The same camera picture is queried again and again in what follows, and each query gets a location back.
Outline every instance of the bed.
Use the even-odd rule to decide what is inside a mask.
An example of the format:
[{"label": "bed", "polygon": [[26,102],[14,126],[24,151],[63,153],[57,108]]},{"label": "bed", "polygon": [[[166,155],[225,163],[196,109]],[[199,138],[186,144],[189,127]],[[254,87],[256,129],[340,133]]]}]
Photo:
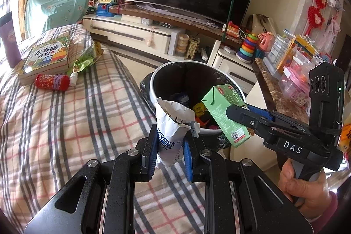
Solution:
[{"label": "bed", "polygon": [[[82,25],[55,28],[19,44],[69,33],[71,62],[92,44]],[[88,160],[113,160],[146,137],[154,118],[127,68],[108,49],[66,92],[21,86],[0,53],[0,209],[23,233],[27,223]],[[204,183],[188,183],[184,162],[137,183],[136,233],[202,233]]]}]

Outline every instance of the metal screw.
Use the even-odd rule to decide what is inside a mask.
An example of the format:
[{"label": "metal screw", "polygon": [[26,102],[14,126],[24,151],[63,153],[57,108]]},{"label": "metal screw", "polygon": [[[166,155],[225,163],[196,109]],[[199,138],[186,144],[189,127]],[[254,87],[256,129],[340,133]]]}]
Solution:
[{"label": "metal screw", "polygon": [[88,167],[89,168],[93,168],[93,167],[96,167],[98,165],[98,161],[97,160],[90,160],[88,162]]},{"label": "metal screw", "polygon": [[252,161],[250,159],[243,159],[243,165],[244,166],[252,166]]},{"label": "metal screw", "polygon": [[136,156],[138,154],[139,154],[139,151],[137,149],[130,149],[128,151],[128,155],[130,155],[130,156]]},{"label": "metal screw", "polygon": [[201,151],[201,154],[204,155],[204,156],[206,156],[206,157],[209,157],[209,156],[212,155],[212,151],[211,151],[211,150],[208,150],[208,149],[203,149],[203,150]]}]

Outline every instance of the pink lid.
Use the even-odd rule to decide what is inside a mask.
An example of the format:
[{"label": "pink lid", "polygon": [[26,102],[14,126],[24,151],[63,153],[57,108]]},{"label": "pink lid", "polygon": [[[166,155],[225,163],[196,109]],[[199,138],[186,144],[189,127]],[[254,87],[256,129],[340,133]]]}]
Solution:
[{"label": "pink lid", "polygon": [[305,94],[309,95],[310,94],[310,87],[308,84],[302,82],[299,80],[299,78],[295,75],[294,70],[290,69],[290,67],[284,67],[284,74],[286,77],[292,82],[298,86],[300,89],[304,91]]}]

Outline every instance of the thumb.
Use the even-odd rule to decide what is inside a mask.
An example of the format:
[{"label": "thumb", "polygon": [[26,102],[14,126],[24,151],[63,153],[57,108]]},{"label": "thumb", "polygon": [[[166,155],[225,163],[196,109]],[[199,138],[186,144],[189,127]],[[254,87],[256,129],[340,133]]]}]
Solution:
[{"label": "thumb", "polygon": [[315,186],[304,180],[291,179],[287,182],[287,192],[293,196],[312,199],[316,196]]}]

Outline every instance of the red can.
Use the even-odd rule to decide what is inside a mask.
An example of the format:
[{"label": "red can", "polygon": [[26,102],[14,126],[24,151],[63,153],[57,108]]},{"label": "red can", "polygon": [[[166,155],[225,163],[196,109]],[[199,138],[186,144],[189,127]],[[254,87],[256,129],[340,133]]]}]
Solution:
[{"label": "red can", "polygon": [[66,75],[42,75],[36,76],[36,87],[39,89],[51,89],[66,91],[70,86],[70,77]]}]

